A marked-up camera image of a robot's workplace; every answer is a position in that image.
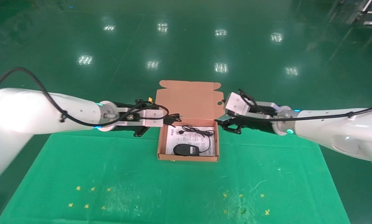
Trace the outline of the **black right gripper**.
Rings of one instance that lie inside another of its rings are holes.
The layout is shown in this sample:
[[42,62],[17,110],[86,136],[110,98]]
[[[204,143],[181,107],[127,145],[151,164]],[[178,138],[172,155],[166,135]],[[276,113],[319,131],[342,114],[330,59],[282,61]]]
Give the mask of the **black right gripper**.
[[273,123],[264,121],[272,119],[277,114],[277,106],[244,106],[240,112],[240,124],[235,124],[234,119],[237,117],[233,114],[224,114],[214,121],[221,128],[229,133],[242,133],[242,128],[256,129],[266,133],[275,133]]

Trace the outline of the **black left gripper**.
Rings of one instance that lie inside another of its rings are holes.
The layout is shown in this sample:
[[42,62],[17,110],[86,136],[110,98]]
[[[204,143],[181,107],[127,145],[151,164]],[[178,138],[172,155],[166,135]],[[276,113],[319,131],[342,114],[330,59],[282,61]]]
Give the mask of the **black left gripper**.
[[116,125],[120,127],[137,126],[134,131],[135,137],[143,136],[151,127],[162,128],[163,126],[172,126],[174,123],[174,114],[171,114],[168,108],[151,101],[137,100],[133,105],[118,102],[114,102],[114,104],[117,106],[119,117],[131,111]]

